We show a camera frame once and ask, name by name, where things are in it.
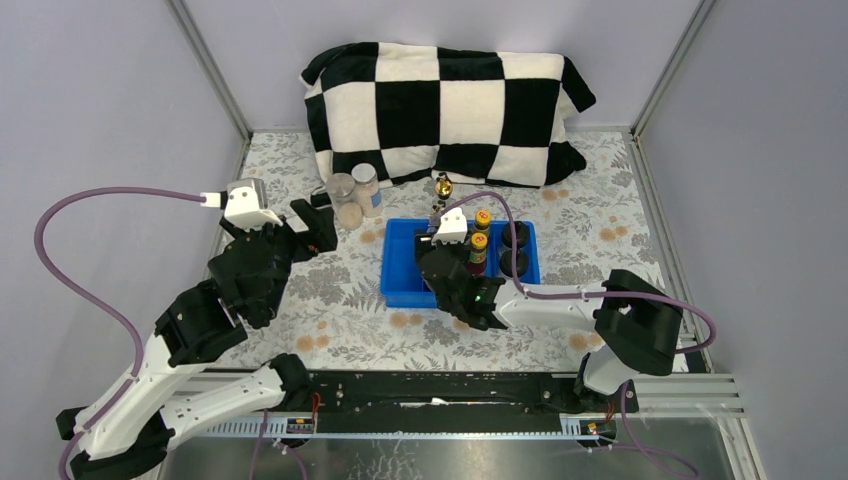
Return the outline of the sauce bottle yellow cap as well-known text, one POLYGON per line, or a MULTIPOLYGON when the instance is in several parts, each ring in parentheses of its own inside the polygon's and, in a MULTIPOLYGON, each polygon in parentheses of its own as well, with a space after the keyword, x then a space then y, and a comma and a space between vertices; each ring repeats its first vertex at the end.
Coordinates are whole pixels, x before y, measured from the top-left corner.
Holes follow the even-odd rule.
POLYGON ((487 266, 488 236, 475 232, 470 237, 466 269, 473 275, 483 275, 487 266))
POLYGON ((489 210, 479 209, 476 211, 473 222, 473 232, 486 236, 490 235, 492 215, 489 210))

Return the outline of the seed shaker black cap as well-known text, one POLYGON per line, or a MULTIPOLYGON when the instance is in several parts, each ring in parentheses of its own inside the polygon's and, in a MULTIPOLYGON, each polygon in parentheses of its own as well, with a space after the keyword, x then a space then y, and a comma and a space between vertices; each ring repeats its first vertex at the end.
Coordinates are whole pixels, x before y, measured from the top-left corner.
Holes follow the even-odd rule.
POLYGON ((512 249, 513 247, 523 250, 528 245, 529 240, 530 229, 523 221, 516 221, 512 225, 506 223, 500 235, 502 250, 512 249))
POLYGON ((499 272, 506 278, 517 275, 519 278, 529 271, 529 257, 521 249, 505 249, 500 253, 498 268, 499 272))

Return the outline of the blue plastic divided bin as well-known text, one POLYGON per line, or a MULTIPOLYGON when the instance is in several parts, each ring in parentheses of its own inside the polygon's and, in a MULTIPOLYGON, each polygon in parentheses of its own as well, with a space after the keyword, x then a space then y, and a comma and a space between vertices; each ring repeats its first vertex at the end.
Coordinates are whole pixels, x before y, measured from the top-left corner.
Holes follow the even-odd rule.
MULTIPOLYGON (((502 241, 502 231, 508 227, 507 220, 493 220, 490 224, 490 242, 484 275, 507 278, 500 269, 500 257, 507 245, 502 241)), ((540 265, 536 244, 536 231, 532 222, 524 222, 526 235, 517 234, 521 240, 520 252, 527 257, 526 271, 520 276, 522 283, 540 284, 540 265)), ((380 291, 385 303, 392 308, 436 309, 435 294, 426 285, 416 264, 416 236, 428 227, 426 219, 393 218, 387 223, 384 239, 380 291)))

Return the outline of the glass oil bottle gold stopper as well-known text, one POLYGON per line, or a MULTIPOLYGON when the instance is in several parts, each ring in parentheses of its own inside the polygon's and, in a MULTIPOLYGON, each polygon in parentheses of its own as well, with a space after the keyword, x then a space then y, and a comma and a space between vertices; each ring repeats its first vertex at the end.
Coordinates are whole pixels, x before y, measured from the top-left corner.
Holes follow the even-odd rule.
POLYGON ((434 191, 437 201, 432 206, 433 213, 429 217, 430 225, 437 225, 440 216, 454 204, 452 199, 454 185, 446 172, 439 172, 436 176, 434 191))

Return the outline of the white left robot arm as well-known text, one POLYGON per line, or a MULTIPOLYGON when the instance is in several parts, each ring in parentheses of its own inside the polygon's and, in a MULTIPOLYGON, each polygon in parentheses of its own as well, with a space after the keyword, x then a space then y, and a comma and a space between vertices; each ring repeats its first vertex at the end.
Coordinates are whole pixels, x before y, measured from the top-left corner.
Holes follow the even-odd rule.
POLYGON ((209 261, 209 278, 179 294, 158 318, 140 361, 94 404, 57 415, 60 436, 78 449, 62 464, 67 477, 133 479, 213 426, 256 410, 296 411, 312 401, 310 374, 291 353, 216 389, 175 396, 244 342, 250 329, 271 323, 295 263, 337 247, 330 207, 318 209, 303 199, 291 206, 303 230, 272 212, 250 228, 222 218, 230 241, 209 261))

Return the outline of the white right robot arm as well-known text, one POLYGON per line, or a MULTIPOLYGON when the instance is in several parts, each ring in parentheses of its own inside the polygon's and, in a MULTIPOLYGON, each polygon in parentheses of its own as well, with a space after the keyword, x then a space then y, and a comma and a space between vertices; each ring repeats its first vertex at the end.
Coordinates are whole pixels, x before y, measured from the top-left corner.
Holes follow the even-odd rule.
POLYGON ((585 286, 516 285, 467 271, 465 247, 419 233, 415 262, 439 310, 481 331, 561 326, 597 334, 601 347, 586 354, 573 386, 575 402, 597 412, 639 374, 672 373, 682 320, 680 307, 628 270, 585 286))

